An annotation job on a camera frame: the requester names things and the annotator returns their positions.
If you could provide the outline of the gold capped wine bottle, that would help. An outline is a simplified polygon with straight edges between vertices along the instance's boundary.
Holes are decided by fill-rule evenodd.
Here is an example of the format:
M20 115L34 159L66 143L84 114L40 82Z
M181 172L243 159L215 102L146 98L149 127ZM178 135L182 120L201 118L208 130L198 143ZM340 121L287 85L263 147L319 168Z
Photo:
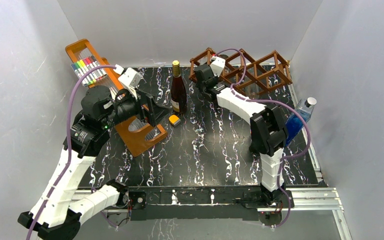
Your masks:
M177 113L184 114L187 111L187 92L182 77L180 62L172 62L172 81L171 81L171 106Z

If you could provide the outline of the blue square glass bottle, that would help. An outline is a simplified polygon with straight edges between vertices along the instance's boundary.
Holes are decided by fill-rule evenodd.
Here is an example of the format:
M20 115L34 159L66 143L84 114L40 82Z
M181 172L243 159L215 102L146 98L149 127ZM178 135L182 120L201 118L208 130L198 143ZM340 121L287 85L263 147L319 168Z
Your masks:
M317 100L314 97L303 98L298 102L294 110L307 123L311 119L312 112L316 104ZM293 140L293 138L304 127L304 124L296 114L291 113L285 123L285 126L288 131L288 137L285 141L285 146L288 146Z

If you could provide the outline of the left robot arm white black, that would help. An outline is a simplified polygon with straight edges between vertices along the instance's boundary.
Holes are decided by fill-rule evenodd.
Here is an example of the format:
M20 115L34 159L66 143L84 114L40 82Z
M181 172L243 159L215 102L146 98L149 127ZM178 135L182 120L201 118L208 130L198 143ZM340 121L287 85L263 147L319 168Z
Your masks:
M121 89L112 96L104 85L89 88L81 107L75 118L68 120L60 159L45 191L36 205L17 219L43 240L71 240L87 220L104 209L133 206L129 188L115 179L81 200L74 201L73 196L86 170L109 140L111 128L134 116L155 126L171 111L147 92Z

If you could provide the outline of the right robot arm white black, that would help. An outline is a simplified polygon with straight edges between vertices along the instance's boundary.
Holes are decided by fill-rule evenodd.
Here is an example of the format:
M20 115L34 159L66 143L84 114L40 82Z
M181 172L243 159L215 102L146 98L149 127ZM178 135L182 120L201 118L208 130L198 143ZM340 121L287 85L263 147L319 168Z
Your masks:
M275 207L282 199L284 180L280 173L281 158L288 137L285 120L278 106L254 102L219 80L208 64L193 69L195 86L216 106L241 117L250 126L249 150L260 156L262 177L259 191L244 193L244 204Z

